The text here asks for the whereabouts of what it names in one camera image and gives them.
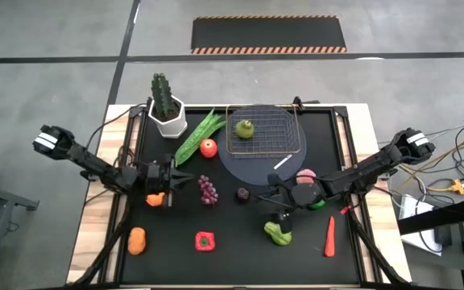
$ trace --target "cactus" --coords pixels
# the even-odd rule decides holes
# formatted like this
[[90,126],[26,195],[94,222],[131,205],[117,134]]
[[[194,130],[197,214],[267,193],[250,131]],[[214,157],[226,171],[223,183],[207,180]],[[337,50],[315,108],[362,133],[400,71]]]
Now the cactus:
[[153,75],[151,93],[155,100],[156,117],[160,121],[168,121],[178,116],[178,108],[172,99],[169,82],[163,73]]

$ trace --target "red carrot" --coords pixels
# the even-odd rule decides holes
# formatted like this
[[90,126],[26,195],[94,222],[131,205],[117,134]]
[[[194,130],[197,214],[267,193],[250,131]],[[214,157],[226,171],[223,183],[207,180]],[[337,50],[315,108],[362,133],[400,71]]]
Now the red carrot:
[[325,257],[334,257],[334,217],[329,219],[329,228],[327,229],[327,237],[325,238]]

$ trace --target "white pot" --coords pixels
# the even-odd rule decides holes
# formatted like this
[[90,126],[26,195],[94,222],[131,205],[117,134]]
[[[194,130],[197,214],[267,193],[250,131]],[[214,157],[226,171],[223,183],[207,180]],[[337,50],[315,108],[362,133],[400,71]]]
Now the white pot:
[[178,103],[180,107],[180,112],[178,117],[169,120],[167,122],[161,122],[153,116],[153,108],[155,107],[155,100],[151,102],[150,112],[148,116],[157,124],[160,134],[164,138],[176,139],[182,135],[187,129],[187,122],[185,121],[185,105],[184,103],[177,99],[175,96],[172,96],[173,100]]

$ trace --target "black tray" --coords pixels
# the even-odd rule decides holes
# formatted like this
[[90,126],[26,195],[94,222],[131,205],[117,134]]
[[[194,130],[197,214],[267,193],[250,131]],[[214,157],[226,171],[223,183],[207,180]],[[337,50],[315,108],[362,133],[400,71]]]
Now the black tray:
[[[163,139],[154,122],[145,122],[140,137],[144,145],[137,152],[141,161],[174,153],[210,109],[186,108],[188,129],[179,139]],[[217,107],[215,113],[224,114],[225,106]],[[344,163],[335,114],[332,107],[314,107],[298,116],[308,142],[303,167],[318,175],[341,170]],[[364,279],[358,240],[346,216],[340,214],[341,201],[329,202],[318,211],[293,214],[292,243],[277,246],[263,232],[267,219],[255,210],[254,202],[238,205],[234,199],[237,187],[246,186],[254,192],[266,187],[244,184],[228,173],[217,156],[205,159],[199,152],[178,169],[210,176],[220,195],[218,204],[215,208],[201,204],[197,179],[176,194],[170,210],[147,207],[142,198],[128,201],[136,205],[128,226],[146,230],[147,251],[129,255],[123,239],[116,270],[119,284],[323,285],[358,284]],[[325,233],[331,216],[336,221],[336,255],[325,258]],[[216,234],[214,252],[194,249],[198,231]]]

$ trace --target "orange striped border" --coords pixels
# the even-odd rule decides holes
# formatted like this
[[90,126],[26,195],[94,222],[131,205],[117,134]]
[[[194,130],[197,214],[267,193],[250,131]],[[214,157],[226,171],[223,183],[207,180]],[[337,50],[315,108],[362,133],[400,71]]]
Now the orange striped border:
[[248,48],[194,48],[192,54],[296,54],[344,53],[345,47],[248,47]]
[[306,19],[337,18],[337,15],[235,15],[235,16],[198,16],[197,19]]

